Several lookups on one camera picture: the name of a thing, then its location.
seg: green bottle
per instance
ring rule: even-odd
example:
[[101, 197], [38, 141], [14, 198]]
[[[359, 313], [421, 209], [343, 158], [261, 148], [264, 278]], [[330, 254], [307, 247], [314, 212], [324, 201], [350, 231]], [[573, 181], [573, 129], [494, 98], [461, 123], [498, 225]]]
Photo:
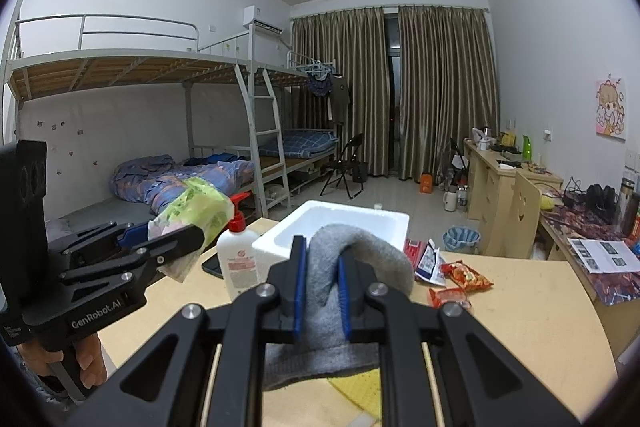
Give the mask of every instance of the green bottle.
[[531, 140], [528, 136], [522, 136], [522, 157], [530, 162], [531, 161]]

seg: cartoon painting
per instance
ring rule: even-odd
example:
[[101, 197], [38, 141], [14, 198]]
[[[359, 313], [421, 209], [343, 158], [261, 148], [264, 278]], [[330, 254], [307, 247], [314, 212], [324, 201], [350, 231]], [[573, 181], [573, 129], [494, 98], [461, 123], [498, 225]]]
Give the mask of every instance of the cartoon painting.
[[622, 78], [596, 82], [596, 133], [626, 139], [625, 83]]

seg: smartphone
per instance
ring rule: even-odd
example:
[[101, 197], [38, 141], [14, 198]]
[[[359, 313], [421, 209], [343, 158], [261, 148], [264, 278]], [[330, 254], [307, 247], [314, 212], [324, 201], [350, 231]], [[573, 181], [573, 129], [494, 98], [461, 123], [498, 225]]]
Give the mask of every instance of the smartphone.
[[209, 257], [204, 263], [202, 263], [202, 269], [219, 279], [222, 279], [222, 270], [220, 269], [220, 261], [218, 260], [218, 254], [215, 253]]

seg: white plastic basin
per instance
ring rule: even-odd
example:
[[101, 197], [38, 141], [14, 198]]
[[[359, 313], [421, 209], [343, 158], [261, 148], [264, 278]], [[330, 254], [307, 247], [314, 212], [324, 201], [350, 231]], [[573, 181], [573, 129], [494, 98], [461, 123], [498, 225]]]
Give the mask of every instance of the white plastic basin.
[[271, 265], [289, 258], [294, 235], [304, 235], [308, 242], [316, 231], [332, 223], [367, 230], [402, 251], [409, 228], [409, 216], [360, 206], [307, 201], [254, 241], [260, 281], [266, 280]]

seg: air conditioner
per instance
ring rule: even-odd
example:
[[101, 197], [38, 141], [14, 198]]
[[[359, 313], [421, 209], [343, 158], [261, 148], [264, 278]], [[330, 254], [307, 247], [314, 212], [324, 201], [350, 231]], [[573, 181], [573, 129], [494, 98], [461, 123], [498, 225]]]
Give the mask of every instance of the air conditioner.
[[282, 35], [282, 30], [274, 25], [265, 22], [260, 16], [260, 8], [257, 6], [247, 6], [244, 9], [244, 27], [248, 28], [249, 24], [253, 23], [256, 29], [265, 31], [274, 35]]

